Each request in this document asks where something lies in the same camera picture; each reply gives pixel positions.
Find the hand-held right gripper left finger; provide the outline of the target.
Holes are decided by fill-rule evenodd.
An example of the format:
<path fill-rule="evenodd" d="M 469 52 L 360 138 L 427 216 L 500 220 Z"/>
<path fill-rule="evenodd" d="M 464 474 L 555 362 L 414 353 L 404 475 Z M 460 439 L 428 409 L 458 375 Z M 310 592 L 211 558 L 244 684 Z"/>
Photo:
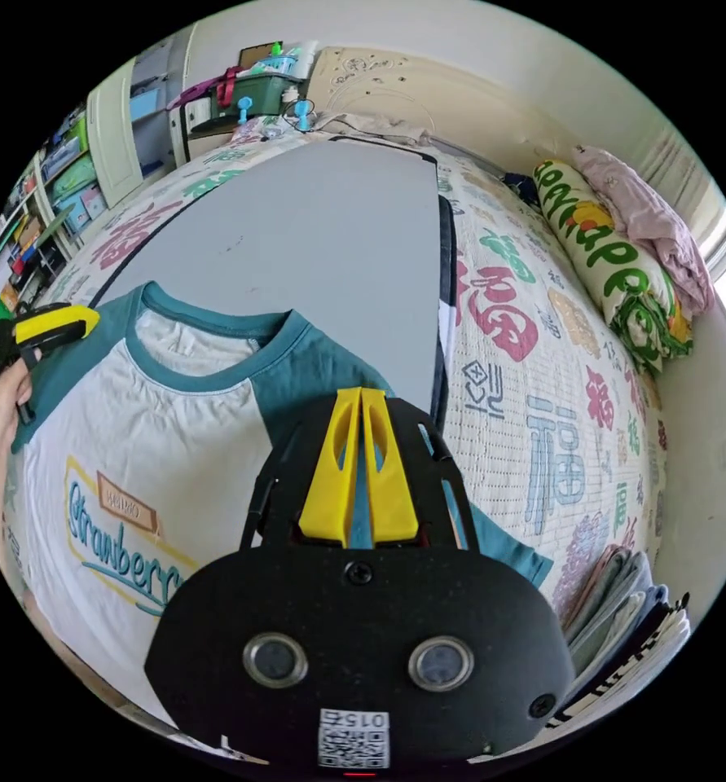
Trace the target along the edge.
<path fill-rule="evenodd" d="M 357 485 L 361 388 L 339 389 L 324 425 L 318 458 L 299 520 L 311 541 L 347 548 Z"/>

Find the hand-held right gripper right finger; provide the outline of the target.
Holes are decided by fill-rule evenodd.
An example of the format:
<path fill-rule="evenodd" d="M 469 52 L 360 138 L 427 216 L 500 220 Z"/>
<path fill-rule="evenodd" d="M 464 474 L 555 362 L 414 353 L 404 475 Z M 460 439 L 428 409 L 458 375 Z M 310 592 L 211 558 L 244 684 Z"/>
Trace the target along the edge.
<path fill-rule="evenodd" d="M 367 503 L 372 543 L 413 541 L 419 530 L 385 393 L 362 390 Z"/>

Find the person's left hand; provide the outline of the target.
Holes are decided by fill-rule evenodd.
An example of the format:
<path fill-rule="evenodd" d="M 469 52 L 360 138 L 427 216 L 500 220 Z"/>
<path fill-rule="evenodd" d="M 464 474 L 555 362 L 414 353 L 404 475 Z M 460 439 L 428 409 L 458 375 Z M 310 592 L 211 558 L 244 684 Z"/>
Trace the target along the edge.
<path fill-rule="evenodd" d="M 31 370 L 19 358 L 0 375 L 0 444 L 12 444 L 19 422 L 18 409 L 30 401 L 31 394 Z"/>

